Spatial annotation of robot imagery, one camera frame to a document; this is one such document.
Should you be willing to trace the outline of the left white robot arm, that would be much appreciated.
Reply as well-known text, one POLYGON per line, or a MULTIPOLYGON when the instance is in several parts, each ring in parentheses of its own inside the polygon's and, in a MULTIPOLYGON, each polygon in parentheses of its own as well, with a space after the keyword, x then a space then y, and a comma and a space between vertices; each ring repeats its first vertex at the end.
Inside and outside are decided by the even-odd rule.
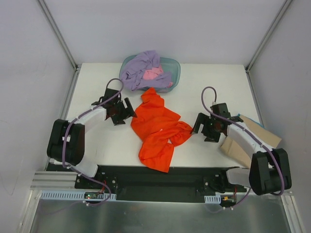
POLYGON ((122 99, 120 91, 107 88, 98 101, 73 120, 57 119, 53 123, 47 156, 60 162, 64 168, 86 175, 87 185, 97 189, 103 178, 99 166, 85 156, 86 133, 109 118, 118 126, 136 116, 129 98, 122 99))

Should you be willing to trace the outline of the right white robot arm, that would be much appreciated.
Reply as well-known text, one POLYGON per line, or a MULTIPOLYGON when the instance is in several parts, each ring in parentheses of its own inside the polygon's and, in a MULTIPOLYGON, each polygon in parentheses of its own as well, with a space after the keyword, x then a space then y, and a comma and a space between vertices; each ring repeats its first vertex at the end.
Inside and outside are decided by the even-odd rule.
POLYGON ((287 152, 276 149, 253 133, 243 119, 232 116, 226 103, 215 104, 209 115, 199 113, 192 133, 201 132, 206 142, 217 143, 221 134, 233 139, 251 159, 250 168, 234 167, 219 179, 223 191, 232 190, 237 184, 251 188, 261 196, 280 196, 292 186, 287 152))

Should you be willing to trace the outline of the orange t shirt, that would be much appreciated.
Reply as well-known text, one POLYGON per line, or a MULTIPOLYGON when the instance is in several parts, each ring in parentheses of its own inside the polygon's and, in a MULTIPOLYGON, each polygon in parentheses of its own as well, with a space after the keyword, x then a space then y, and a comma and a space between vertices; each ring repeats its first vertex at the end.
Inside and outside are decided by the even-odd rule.
POLYGON ((152 87, 141 95, 131 127, 141 139, 140 162, 160 172, 169 172, 174 148, 191 137, 192 127, 181 116, 165 107, 164 99, 152 87))

